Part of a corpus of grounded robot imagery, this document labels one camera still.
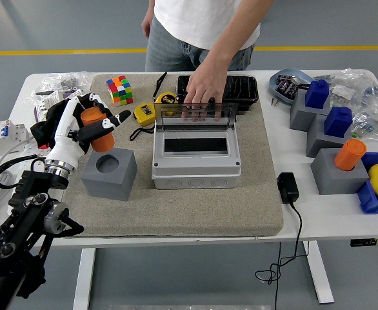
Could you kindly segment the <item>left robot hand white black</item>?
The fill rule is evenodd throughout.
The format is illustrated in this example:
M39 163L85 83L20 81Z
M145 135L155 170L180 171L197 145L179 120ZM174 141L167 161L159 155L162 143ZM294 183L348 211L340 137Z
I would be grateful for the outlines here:
M45 169L73 172L89 146L96 152L109 151L114 147L112 132L130 115L129 110L113 115L95 93L68 100L54 134L55 145L46 156Z

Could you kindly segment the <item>person's left hand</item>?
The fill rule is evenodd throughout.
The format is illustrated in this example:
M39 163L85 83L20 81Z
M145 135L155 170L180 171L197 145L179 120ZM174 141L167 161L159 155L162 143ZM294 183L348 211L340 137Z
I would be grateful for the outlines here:
M182 111L183 120L203 121L207 106L214 99L214 120L221 117L221 106L226 85L228 64L221 60L206 58L189 79Z

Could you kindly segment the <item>person's right hand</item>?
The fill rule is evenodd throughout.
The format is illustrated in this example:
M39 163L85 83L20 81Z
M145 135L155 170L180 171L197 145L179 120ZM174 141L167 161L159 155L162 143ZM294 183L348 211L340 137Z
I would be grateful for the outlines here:
M152 11L147 11L142 23L141 23L141 27L142 27L142 30L143 30L143 35L145 36L145 38L149 38L150 36L150 30L151 30L151 27L152 27L152 20L153 20L153 17L154 17L154 13Z

